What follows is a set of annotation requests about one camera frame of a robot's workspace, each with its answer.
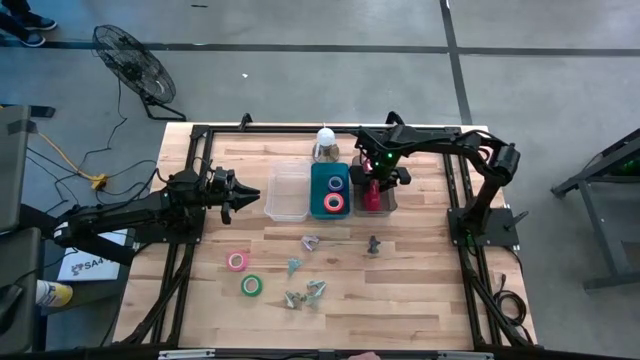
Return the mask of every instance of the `green tape roll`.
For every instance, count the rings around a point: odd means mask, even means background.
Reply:
[[[249,284],[255,283],[255,288],[253,290],[249,290]],[[262,292],[262,280],[255,275],[247,275],[244,279],[242,279],[242,293],[247,296],[258,296]]]

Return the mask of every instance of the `clear plastic container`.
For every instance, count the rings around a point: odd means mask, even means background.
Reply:
[[[309,214],[310,189],[310,162],[274,163],[269,175],[265,214],[273,221],[304,221]]]

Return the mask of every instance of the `metal stand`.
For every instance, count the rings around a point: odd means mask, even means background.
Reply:
[[[610,239],[606,236],[604,220],[598,214],[593,203],[592,182],[631,183],[638,182],[638,176],[609,176],[613,170],[631,160],[640,157],[640,129],[625,136],[622,140],[603,150],[602,158],[593,165],[572,176],[561,185],[551,189],[558,198],[563,198],[569,191],[579,189],[584,204],[595,231],[596,240],[600,246],[611,276],[584,282],[585,290],[631,284],[640,282],[640,271],[633,271],[620,239]]]
[[[143,95],[140,95],[140,100],[142,100],[142,105],[144,105],[144,110],[147,112],[147,116],[149,117],[149,119],[165,120],[165,121],[187,121],[187,117],[183,113],[177,110],[174,110],[164,104],[161,104],[155,101],[153,98],[144,97]],[[149,106],[157,106],[157,107],[163,108],[169,112],[172,112],[178,115],[178,117],[155,116],[151,113]]]

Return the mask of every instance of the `metal bracket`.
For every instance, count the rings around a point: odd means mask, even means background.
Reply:
[[[438,360],[493,360],[493,354],[468,351],[438,351]]]
[[[216,349],[168,350],[160,351],[158,360],[211,359]]]
[[[475,245],[509,247],[519,245],[518,232],[511,226],[513,224],[511,209],[491,209],[490,211],[485,233],[473,239]],[[467,243],[467,232],[458,225],[460,216],[463,214],[463,208],[452,208],[447,211],[451,242],[455,246],[473,246],[473,243]]]
[[[238,131],[244,132],[244,129],[247,127],[248,123],[252,123],[253,119],[251,118],[251,114],[246,113],[242,116],[242,120],[240,121],[240,126],[238,126]]]

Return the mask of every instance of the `blue tape roll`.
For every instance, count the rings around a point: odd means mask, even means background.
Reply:
[[[344,188],[344,182],[340,176],[332,176],[329,179],[329,191],[337,192]]]

